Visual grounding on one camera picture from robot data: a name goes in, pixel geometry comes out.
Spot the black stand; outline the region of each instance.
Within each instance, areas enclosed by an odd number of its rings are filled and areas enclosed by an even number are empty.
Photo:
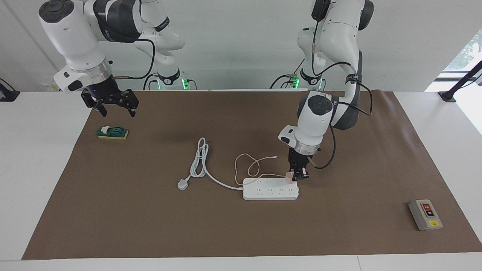
[[[470,81],[470,79],[472,79],[472,77],[474,77],[474,75],[476,75],[481,69],[482,69],[482,61],[479,62],[477,65],[475,65],[475,67],[472,70],[470,70],[462,79],[460,79],[460,81],[457,82],[457,84],[455,84],[455,86],[451,88],[449,91],[439,92],[439,95],[442,98],[442,100],[444,100],[445,102],[456,102],[456,100],[454,99],[455,92],[457,92],[457,90],[463,87],[465,83]]]
[[[18,95],[20,94],[20,91],[10,91],[6,87],[4,87],[2,84],[0,84],[0,92],[2,92],[4,98],[0,98],[0,102],[13,102],[15,99],[17,99]]]

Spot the white table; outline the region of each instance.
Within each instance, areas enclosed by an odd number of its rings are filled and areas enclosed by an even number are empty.
[[[482,135],[435,93],[396,93],[482,240]],[[88,118],[79,95],[22,93],[0,103],[0,270],[482,270],[482,253],[20,261]]]

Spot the white wall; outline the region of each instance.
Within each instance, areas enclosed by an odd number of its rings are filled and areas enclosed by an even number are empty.
[[[0,75],[23,90],[37,90],[65,65],[38,23],[45,0],[0,0]],[[165,0],[172,26],[186,37],[178,63],[200,88],[267,88],[303,58],[300,29],[312,27],[311,0]],[[375,15],[358,35],[364,83],[386,91],[424,91],[482,28],[478,0],[373,0]],[[103,43],[115,75],[141,75],[149,58],[130,44]],[[28,72],[31,78],[23,74]],[[326,73],[341,88],[340,68]],[[141,89],[140,81],[120,81]]]

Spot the white power strip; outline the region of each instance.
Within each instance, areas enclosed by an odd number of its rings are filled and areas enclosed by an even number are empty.
[[[243,184],[254,181],[246,178]],[[242,197],[247,201],[288,201],[298,198],[298,184],[287,184],[285,178],[261,178],[243,186]]]

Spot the white power cord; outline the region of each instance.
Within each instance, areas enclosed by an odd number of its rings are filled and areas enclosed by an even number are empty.
[[[209,152],[209,145],[206,143],[206,139],[204,137],[201,137],[198,141],[198,149],[196,150],[196,156],[194,157],[194,161],[192,162],[191,164],[191,169],[189,171],[189,176],[186,178],[186,179],[181,179],[178,183],[177,183],[177,188],[179,188],[180,190],[184,191],[186,190],[188,184],[187,182],[189,181],[189,179],[191,179],[191,177],[193,178],[202,178],[204,177],[206,174],[213,180],[215,181],[216,183],[226,187],[226,188],[229,188],[229,189],[233,189],[233,190],[243,190],[243,187],[232,187],[232,186],[229,186],[227,184],[224,184],[220,181],[218,181],[216,178],[214,178],[210,173],[209,171],[207,170],[207,167],[206,167],[206,158],[208,156],[208,152]],[[251,155],[247,154],[247,153],[243,153],[243,154],[240,154],[236,160],[234,161],[234,170],[235,170],[235,175],[234,175],[234,180],[236,181],[236,183],[238,185],[249,185],[249,184],[252,184],[254,182],[256,182],[259,178],[263,177],[263,176],[278,176],[278,177],[285,177],[284,175],[277,175],[277,174],[261,174],[258,178],[256,178],[254,181],[250,182],[250,183],[247,183],[247,184],[241,184],[238,182],[238,179],[237,179],[237,176],[238,176],[238,168],[236,166],[236,162],[238,161],[239,157],[243,156],[243,155],[246,155],[246,156],[249,156],[251,159],[254,160],[254,162],[249,166],[248,168],[248,175],[250,177],[256,177],[258,174],[259,174],[259,171],[260,171],[260,165],[259,165],[259,161],[262,161],[264,159],[270,159],[270,158],[277,158],[277,156],[271,156],[271,157],[264,157],[264,158],[261,158],[261,159],[255,159],[254,157],[252,157]],[[199,162],[201,162],[201,165],[202,165],[202,168],[201,168],[201,171],[199,173],[197,173],[197,169],[199,167]],[[256,174],[251,174],[250,173],[250,170],[252,168],[253,165],[257,164],[258,166],[258,171],[256,172]]]
[[[233,189],[233,190],[242,190],[242,187],[232,187],[218,181],[209,173],[209,171],[206,168],[206,157],[208,156],[208,151],[209,151],[209,145],[206,143],[206,139],[204,137],[201,137],[198,141],[198,150],[196,151],[196,157],[194,157],[194,161],[192,162],[189,176],[186,179],[181,179],[179,183],[177,183],[177,188],[184,191],[186,190],[187,182],[189,181],[189,179],[191,179],[191,177],[202,178],[207,174],[213,181],[215,181],[216,183],[226,188]],[[202,164],[202,168],[201,168],[201,172],[197,173],[196,170],[198,169],[200,161]]]

